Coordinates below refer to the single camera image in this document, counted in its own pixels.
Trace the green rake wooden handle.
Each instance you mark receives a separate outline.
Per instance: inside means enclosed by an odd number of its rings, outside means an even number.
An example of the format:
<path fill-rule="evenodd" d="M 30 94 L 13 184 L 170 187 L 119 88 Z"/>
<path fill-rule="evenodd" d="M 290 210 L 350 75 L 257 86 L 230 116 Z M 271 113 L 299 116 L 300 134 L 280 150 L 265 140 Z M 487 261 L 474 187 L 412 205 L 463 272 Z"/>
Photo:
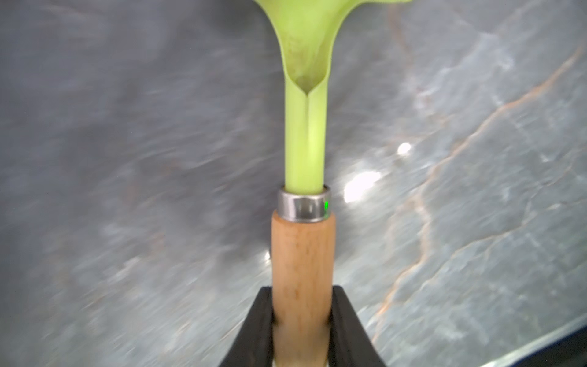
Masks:
<path fill-rule="evenodd" d="M 336 218 L 324 181 L 328 87 L 339 29 L 357 1 L 261 1 L 284 71 L 284 185 L 271 218 L 278 366 L 325 366 Z"/>

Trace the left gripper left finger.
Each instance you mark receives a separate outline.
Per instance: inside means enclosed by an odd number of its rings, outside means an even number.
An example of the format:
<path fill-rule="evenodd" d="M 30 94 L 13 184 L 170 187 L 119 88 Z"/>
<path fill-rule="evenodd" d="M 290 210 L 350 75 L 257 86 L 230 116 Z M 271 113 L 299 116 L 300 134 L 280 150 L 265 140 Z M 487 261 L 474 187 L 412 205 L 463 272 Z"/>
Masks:
<path fill-rule="evenodd" d="M 274 313 L 271 287 L 262 287 L 220 367 L 272 367 Z"/>

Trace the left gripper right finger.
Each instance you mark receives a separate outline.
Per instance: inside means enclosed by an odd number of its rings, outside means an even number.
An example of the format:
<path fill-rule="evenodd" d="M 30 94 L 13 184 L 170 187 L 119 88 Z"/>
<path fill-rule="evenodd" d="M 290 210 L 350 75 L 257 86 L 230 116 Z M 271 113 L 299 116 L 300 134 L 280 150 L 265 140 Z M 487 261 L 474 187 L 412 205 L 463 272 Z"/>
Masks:
<path fill-rule="evenodd" d="M 339 285 L 333 286 L 328 366 L 386 367 Z"/>

